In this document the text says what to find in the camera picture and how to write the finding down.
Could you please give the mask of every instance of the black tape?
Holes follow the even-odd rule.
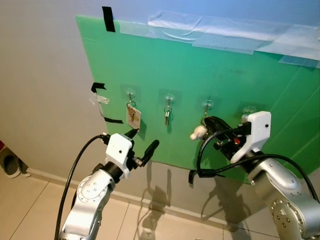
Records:
[[[111,119],[108,117],[103,117],[104,120],[108,123],[113,123],[113,124],[124,124],[124,122],[122,120],[116,120],[116,119]]]
[[[116,32],[114,24],[114,16],[110,6],[102,6],[105,29],[108,32]]]
[[[100,82],[94,82],[94,83],[92,83],[91,91],[92,91],[93,93],[97,93],[97,89],[107,90],[107,89],[105,88],[105,84],[104,84],[104,83],[100,83]]]

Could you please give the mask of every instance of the key ring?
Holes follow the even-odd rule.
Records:
[[[132,100],[130,100],[129,102],[127,102],[127,104],[126,104],[126,106],[131,106],[131,107],[136,107],[136,102],[135,101],[132,101]]]
[[[164,111],[165,113],[171,113],[171,112],[172,112],[172,108],[171,108],[170,106],[166,106],[166,107],[163,109],[163,111]]]

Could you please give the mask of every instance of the cable connector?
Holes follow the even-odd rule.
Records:
[[[102,141],[105,145],[109,144],[110,137],[111,137],[111,135],[107,134],[107,133],[103,133],[100,135],[100,138],[102,139]]]
[[[235,129],[235,133],[247,136],[251,134],[251,122],[247,121],[244,123],[238,124],[238,127]]]

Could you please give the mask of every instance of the key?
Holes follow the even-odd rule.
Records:
[[[169,116],[170,116],[170,111],[166,111],[164,115],[164,124],[166,127],[169,126]]]

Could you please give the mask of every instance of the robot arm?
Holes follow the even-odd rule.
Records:
[[[204,118],[203,127],[209,134],[232,128],[218,117]],[[205,137],[207,131],[199,133],[197,138]],[[230,131],[217,136],[218,141],[213,145],[220,150],[231,163],[237,163],[263,153],[261,149],[270,137],[271,114],[260,111],[242,117],[242,123],[234,132]],[[248,180],[254,187],[257,196],[268,207],[276,225],[281,240],[311,240],[320,235],[320,204],[309,195],[303,193],[300,181],[288,169],[273,158],[265,158],[241,165]],[[194,174],[200,178],[214,177],[215,171],[202,169],[191,171],[189,183]]]
[[[59,234],[60,240],[96,239],[102,211],[116,184],[123,178],[127,179],[132,169],[145,166],[159,145],[159,141],[155,140],[143,158],[135,157],[131,138],[136,133],[136,130],[132,130],[126,135],[116,133],[110,136],[106,164],[78,185],[74,205]]]

